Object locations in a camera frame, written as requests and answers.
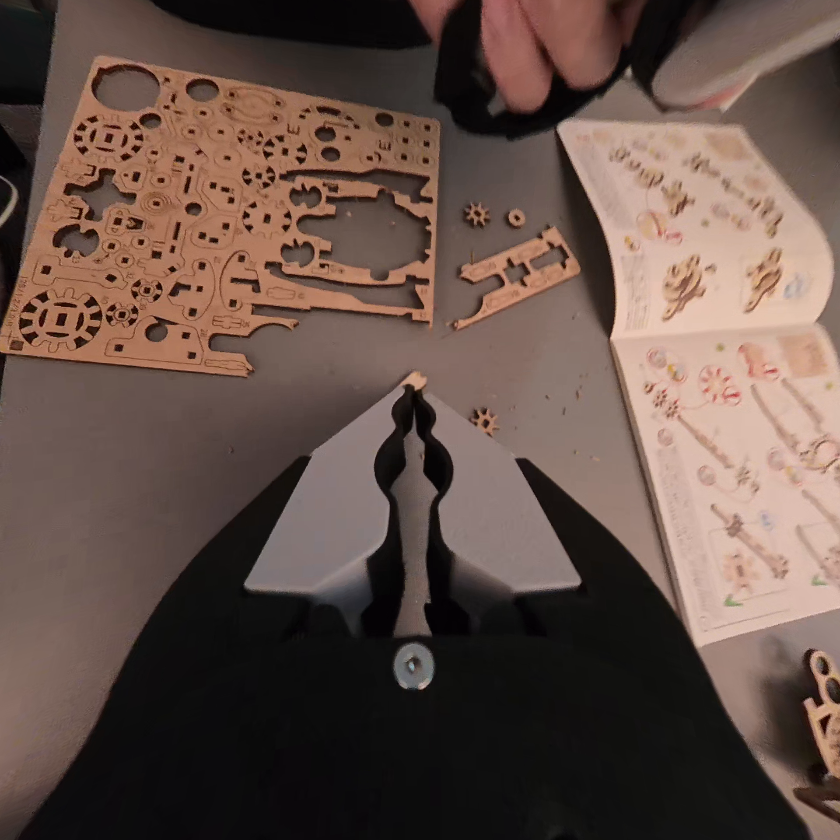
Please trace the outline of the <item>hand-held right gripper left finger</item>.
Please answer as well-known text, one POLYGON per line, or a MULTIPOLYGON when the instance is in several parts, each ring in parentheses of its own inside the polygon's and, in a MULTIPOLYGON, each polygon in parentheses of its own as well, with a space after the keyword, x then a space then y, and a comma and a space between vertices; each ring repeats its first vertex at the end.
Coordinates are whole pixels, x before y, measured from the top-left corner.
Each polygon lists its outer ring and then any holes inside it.
POLYGON ((405 587, 392 488, 420 382, 403 382, 315 449, 245 588, 336 608, 352 634, 390 637, 405 587))

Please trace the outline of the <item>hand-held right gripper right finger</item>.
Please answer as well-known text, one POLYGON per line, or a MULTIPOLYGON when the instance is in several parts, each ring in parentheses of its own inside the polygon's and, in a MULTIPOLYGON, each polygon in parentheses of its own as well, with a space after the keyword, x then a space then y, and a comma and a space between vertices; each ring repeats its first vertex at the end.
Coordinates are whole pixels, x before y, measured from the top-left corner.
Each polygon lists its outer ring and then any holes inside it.
POLYGON ((426 620, 468 635, 526 596, 573 592, 581 577, 514 455, 431 394, 415 395, 429 509, 426 620))

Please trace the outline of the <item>laser-cut wooden parts sheet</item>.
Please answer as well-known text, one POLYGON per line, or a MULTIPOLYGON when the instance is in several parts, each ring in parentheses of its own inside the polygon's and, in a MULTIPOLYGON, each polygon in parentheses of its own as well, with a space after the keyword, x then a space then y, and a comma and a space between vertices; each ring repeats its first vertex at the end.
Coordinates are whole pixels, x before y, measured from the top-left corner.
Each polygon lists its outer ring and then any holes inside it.
POLYGON ((434 319, 439 121, 127 59, 91 63, 2 327, 2 351, 246 377, 284 312, 434 319), (423 224, 382 278, 301 225, 388 196, 423 224))

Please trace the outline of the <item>partly built wooden model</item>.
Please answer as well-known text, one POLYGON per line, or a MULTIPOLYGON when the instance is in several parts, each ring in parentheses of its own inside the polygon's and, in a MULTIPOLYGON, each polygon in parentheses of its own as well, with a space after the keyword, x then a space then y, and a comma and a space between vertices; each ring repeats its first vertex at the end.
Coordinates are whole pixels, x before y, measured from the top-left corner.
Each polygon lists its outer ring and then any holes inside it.
POLYGON ((808 784, 794 789, 797 800, 839 823, 839 671, 832 657, 819 649, 805 653, 816 698, 802 705, 819 761, 807 771, 808 784))

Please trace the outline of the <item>person's left hand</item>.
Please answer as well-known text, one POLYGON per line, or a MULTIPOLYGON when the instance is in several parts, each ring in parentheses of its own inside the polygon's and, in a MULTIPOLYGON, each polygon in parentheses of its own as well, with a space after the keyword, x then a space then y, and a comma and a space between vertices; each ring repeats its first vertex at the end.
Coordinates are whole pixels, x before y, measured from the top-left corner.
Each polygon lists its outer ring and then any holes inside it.
POLYGON ((645 1, 485 1, 480 43, 507 109, 534 113, 554 76, 573 90, 606 82, 634 36, 645 1))

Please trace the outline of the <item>open instruction booklet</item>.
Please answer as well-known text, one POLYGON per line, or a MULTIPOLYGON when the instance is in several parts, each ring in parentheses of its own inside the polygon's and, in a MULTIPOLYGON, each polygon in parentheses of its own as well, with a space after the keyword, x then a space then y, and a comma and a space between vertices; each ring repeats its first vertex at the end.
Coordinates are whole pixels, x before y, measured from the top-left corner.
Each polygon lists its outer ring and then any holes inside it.
POLYGON ((570 119, 612 263, 610 341, 699 647, 839 606, 834 259, 738 125, 570 119))

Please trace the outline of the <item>dark cloth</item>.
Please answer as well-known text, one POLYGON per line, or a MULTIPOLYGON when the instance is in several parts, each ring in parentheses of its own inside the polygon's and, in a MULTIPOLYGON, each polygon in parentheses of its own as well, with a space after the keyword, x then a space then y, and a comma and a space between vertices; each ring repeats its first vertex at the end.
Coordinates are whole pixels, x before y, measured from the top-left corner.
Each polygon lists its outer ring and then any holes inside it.
POLYGON ((406 1, 154 1, 220 32, 326 46, 410 49, 432 40, 406 1))

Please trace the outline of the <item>dark object with pale edge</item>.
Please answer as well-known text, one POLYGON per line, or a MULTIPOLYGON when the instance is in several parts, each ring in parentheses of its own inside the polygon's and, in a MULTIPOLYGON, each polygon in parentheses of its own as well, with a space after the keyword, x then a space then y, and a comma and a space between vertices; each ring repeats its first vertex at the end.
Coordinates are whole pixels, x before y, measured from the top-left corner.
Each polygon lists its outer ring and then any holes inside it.
POLYGON ((22 151, 1 128, 2 282, 14 284, 23 254, 32 171, 22 151))

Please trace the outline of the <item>wooden frame offcut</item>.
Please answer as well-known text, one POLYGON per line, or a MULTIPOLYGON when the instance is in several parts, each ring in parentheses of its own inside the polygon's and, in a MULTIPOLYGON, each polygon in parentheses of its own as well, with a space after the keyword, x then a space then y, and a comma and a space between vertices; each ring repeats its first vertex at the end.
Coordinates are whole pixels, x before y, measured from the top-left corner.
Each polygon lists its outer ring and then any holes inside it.
POLYGON ((581 265, 565 238, 556 227, 548 227, 522 244, 462 266, 460 279, 475 285, 495 278, 500 285, 483 295, 475 314, 455 320, 453 329, 466 329, 580 273, 581 265))

